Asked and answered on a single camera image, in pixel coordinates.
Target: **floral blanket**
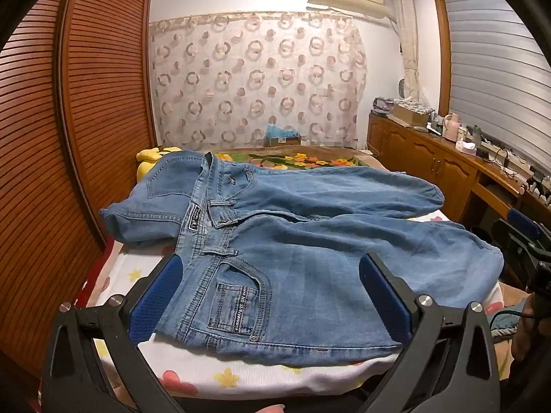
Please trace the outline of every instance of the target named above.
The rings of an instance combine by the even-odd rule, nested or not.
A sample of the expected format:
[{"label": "floral blanket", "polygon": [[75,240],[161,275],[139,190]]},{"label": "floral blanket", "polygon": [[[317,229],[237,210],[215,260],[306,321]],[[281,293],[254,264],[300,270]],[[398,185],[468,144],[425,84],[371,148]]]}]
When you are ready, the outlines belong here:
[{"label": "floral blanket", "polygon": [[250,163],[269,169],[313,169],[318,167],[356,166],[360,162],[355,158],[336,158],[335,160],[321,160],[316,156],[308,157],[305,153],[292,155],[257,155],[255,153],[217,153],[221,160],[237,163]]}]

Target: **cabinet door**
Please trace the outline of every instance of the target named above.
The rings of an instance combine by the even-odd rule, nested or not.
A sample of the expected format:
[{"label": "cabinet door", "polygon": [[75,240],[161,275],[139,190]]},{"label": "cabinet door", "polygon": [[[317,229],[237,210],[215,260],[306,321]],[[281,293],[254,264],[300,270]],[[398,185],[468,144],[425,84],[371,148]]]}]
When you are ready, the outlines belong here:
[{"label": "cabinet door", "polygon": [[374,156],[379,161],[380,161],[379,157],[382,156],[382,144],[385,136],[384,127],[385,127],[385,124],[381,119],[373,115],[369,115],[369,128],[367,131],[367,148],[371,152],[373,152]]},{"label": "cabinet door", "polygon": [[385,137],[385,167],[389,171],[405,171],[410,172],[409,163],[406,159],[408,154],[408,137],[406,129],[399,126],[390,126],[388,134]]},{"label": "cabinet door", "polygon": [[442,211],[450,220],[459,222],[475,183],[476,169],[446,152],[436,162],[435,183],[445,198]]},{"label": "cabinet door", "polygon": [[439,147],[412,135],[411,147],[405,159],[409,160],[408,172],[414,177],[422,178],[427,182],[435,182],[435,167],[439,160]]}]

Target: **bed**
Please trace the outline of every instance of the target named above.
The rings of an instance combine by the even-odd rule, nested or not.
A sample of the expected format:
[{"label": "bed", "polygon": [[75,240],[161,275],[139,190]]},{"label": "bed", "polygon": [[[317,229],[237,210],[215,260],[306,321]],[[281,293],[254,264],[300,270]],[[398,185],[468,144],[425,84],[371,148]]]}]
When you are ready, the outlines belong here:
[{"label": "bed", "polygon": [[[334,166],[373,166],[384,169],[368,153],[317,146],[282,146],[276,148],[218,151],[217,155],[234,161],[263,167],[281,166],[282,160],[303,154],[306,161],[333,163]],[[418,222],[448,221],[440,211],[410,219]],[[140,278],[148,275],[161,258],[174,251],[170,241],[150,245],[123,246],[111,240],[106,253],[94,266],[78,296],[79,307],[102,305],[114,294],[126,294]],[[503,306],[496,282],[483,303],[487,311]],[[123,392],[122,383],[102,340],[96,340],[98,354],[114,387]],[[294,368],[265,366],[219,357],[213,353],[187,350],[170,339],[153,334],[139,349],[148,364],[173,396],[202,399],[265,399],[290,395],[338,395],[361,386],[368,378],[382,374],[393,364],[397,353],[364,362],[331,367]]]}]

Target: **yellow star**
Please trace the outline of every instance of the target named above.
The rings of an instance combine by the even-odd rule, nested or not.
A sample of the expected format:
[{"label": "yellow star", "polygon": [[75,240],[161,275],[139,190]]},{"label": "yellow star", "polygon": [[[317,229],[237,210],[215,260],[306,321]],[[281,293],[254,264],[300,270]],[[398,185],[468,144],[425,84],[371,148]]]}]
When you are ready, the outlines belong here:
[{"label": "yellow star", "polygon": [[282,365],[282,367],[283,367],[285,370],[291,370],[291,371],[293,371],[295,374],[300,374],[300,372],[302,371],[302,368],[294,368],[294,367],[285,366],[285,365]]},{"label": "yellow star", "polygon": [[130,278],[131,283],[135,283],[136,281],[138,281],[142,277],[142,271],[141,270],[132,270],[128,274],[128,277]]},{"label": "yellow star", "polygon": [[240,377],[231,373],[231,368],[226,368],[223,373],[215,374],[213,379],[220,384],[221,388],[235,388]]}]

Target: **jeans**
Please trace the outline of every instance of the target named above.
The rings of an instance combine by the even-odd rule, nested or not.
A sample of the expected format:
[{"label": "jeans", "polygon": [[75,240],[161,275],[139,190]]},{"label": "jeans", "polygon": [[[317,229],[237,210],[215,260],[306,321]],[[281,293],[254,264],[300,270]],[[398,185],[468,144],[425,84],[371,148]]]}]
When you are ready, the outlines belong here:
[{"label": "jeans", "polygon": [[312,366],[384,356],[393,342],[358,276],[376,252],[443,306],[482,301],[497,248],[452,222],[424,180],[368,167],[263,169],[171,153],[103,215],[123,242],[177,238],[184,276],[156,331],[187,347]]}]

